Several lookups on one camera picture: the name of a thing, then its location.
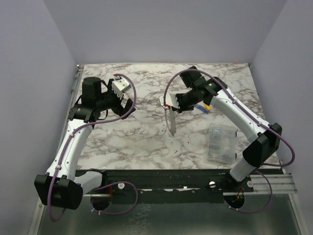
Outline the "large metal key ring band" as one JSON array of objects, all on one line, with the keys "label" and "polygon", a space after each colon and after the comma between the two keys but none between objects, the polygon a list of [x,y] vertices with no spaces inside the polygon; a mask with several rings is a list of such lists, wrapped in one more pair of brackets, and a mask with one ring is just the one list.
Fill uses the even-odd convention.
[{"label": "large metal key ring band", "polygon": [[176,121],[172,108],[168,108],[167,110],[165,110],[165,121],[169,133],[173,137],[176,134]]}]

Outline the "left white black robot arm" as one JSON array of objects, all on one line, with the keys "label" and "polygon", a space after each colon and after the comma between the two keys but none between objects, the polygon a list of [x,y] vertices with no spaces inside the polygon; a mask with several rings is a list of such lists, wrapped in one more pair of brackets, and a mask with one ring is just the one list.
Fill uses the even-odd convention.
[{"label": "left white black robot arm", "polygon": [[75,210],[88,192],[107,190],[103,171],[92,169],[76,176],[77,164],[94,127],[111,122],[100,120],[102,112],[112,110],[117,115],[113,121],[118,121],[135,111],[135,97],[129,98],[125,106],[121,104],[129,89],[135,90],[134,83],[122,74],[115,74],[108,82],[98,77],[84,78],[82,94],[69,111],[66,135],[58,153],[45,174],[37,175],[34,181],[44,205]]}]

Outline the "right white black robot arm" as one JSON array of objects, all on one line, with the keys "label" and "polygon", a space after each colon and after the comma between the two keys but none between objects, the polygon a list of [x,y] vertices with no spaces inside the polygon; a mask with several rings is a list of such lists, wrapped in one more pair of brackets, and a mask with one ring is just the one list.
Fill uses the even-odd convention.
[{"label": "right white black robot arm", "polygon": [[268,123],[249,110],[218,77],[206,80],[195,66],[181,73],[180,77],[189,91],[176,94],[179,112],[191,110],[195,104],[203,101],[226,115],[250,142],[243,151],[242,159],[224,180],[229,191],[238,190],[243,184],[242,180],[278,150],[278,135],[282,133],[282,127],[278,123]]}]

